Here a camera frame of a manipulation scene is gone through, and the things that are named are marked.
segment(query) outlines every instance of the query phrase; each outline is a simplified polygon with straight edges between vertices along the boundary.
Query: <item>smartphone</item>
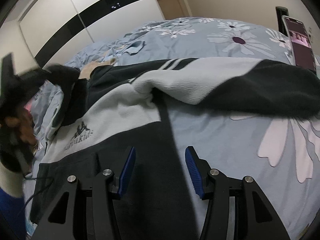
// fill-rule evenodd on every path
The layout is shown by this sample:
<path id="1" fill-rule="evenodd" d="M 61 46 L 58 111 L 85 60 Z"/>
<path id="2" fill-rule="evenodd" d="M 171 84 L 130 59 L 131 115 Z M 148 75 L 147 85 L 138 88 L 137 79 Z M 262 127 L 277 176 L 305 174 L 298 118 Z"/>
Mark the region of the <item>smartphone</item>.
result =
<path id="1" fill-rule="evenodd" d="M 315 56 L 303 22 L 285 15 L 282 16 L 282 21 L 291 42 L 294 64 L 316 74 Z"/>

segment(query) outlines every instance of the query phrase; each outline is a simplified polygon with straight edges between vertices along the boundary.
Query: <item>blue fabric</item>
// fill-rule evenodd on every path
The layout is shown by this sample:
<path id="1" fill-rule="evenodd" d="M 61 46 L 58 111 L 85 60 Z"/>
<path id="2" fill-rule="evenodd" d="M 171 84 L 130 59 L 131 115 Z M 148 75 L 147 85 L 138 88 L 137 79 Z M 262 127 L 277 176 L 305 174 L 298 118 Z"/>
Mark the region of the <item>blue fabric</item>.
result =
<path id="1" fill-rule="evenodd" d="M 26 238 L 26 225 L 24 211 L 20 212 L 24 205 L 24 199 L 15 198 L 0 188 L 0 212 L 9 224 L 16 236 L 23 240 Z"/>

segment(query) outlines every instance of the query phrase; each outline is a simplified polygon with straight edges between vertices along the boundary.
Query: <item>phone screen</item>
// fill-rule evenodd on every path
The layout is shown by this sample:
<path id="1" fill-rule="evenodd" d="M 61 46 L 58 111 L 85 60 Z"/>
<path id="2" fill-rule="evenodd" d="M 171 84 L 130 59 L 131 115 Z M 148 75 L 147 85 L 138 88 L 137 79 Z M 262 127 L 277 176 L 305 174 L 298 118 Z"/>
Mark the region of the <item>phone screen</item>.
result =
<path id="1" fill-rule="evenodd" d="M 284 17 L 291 39 L 292 50 L 297 66 L 308 68 L 316 72 L 314 56 L 309 36 L 304 24 L 298 20 Z"/>

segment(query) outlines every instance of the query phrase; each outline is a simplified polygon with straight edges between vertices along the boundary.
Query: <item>beige wall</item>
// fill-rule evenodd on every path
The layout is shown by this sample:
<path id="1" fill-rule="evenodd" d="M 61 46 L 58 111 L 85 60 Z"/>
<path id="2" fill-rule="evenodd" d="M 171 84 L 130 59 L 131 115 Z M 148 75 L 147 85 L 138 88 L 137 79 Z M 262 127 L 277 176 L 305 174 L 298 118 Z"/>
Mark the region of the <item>beige wall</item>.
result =
<path id="1" fill-rule="evenodd" d="M 320 29 L 301 0 L 187 0 L 194 17 L 234 19 L 278 30 L 276 6 L 287 7 L 291 17 L 312 29 L 314 52 L 320 55 Z"/>
<path id="2" fill-rule="evenodd" d="M 5 22 L 0 28 L 0 60 L 10 52 L 13 53 L 13 64 L 17 74 L 37 66 L 16 21 Z"/>

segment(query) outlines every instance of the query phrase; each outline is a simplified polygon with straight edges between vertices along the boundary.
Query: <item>black object on wall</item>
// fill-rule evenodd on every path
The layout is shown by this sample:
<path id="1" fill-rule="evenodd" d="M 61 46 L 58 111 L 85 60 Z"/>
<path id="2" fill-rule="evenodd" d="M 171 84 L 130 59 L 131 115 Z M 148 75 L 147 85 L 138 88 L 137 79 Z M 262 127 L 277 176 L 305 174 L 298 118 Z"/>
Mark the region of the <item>black object on wall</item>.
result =
<path id="1" fill-rule="evenodd" d="M 93 24 L 102 17 L 139 0 L 99 0 L 87 9 L 75 15 L 63 25 L 40 49 L 35 56 L 40 67 L 58 52 L 68 41 L 76 36 L 85 27 Z"/>
<path id="2" fill-rule="evenodd" d="M 276 12 L 277 12 L 277 18 L 278 18 L 278 28 L 279 28 L 279 32 L 281 32 L 282 34 L 284 34 L 285 36 L 288 36 L 287 31 L 284 27 L 284 23 L 282 21 L 282 16 L 289 16 L 289 11 L 286 7 L 282 7 L 282 6 L 277 6 L 276 7 Z"/>

